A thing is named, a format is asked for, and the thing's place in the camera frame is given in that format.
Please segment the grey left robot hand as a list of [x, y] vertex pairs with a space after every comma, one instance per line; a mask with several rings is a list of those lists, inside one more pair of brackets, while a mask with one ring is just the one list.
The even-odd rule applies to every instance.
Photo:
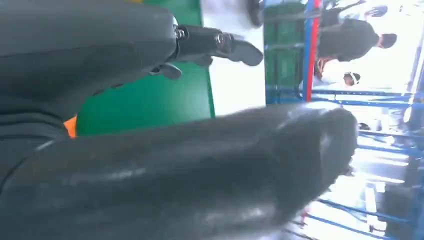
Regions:
[[70, 138], [85, 100], [176, 61], [257, 66], [216, 28], [128, 0], [0, 3], [3, 240], [272, 239], [349, 167], [357, 120], [330, 102], [275, 104], [149, 130]]

